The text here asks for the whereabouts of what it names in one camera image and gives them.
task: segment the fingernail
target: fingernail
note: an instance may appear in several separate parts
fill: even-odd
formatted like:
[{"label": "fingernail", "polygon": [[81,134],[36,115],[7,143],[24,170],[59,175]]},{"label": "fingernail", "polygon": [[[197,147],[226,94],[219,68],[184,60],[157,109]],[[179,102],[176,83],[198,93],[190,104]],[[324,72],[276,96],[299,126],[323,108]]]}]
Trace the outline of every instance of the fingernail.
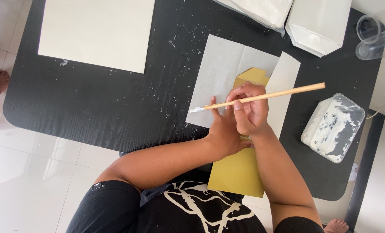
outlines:
[{"label": "fingernail", "polygon": [[241,103],[240,101],[235,101],[234,102],[234,110],[240,110],[241,109]]},{"label": "fingernail", "polygon": [[240,89],[241,89],[241,87],[236,87],[236,88],[233,89],[233,92],[237,92],[237,91],[239,91]]}]

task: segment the white tile floor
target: white tile floor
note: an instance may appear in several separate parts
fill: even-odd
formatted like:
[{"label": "white tile floor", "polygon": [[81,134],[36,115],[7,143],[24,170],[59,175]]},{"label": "white tile floor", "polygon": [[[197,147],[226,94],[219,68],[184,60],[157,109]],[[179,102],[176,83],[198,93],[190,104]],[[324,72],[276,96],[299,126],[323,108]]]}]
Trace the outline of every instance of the white tile floor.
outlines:
[{"label": "white tile floor", "polygon": [[[31,3],[0,0],[0,68],[9,72]],[[3,117],[4,98],[5,93],[0,95],[0,233],[63,233],[83,195],[118,152],[16,128]],[[347,200],[351,193],[347,189]],[[243,202],[272,232],[267,197]],[[346,199],[315,202],[323,221],[345,217]]]}]

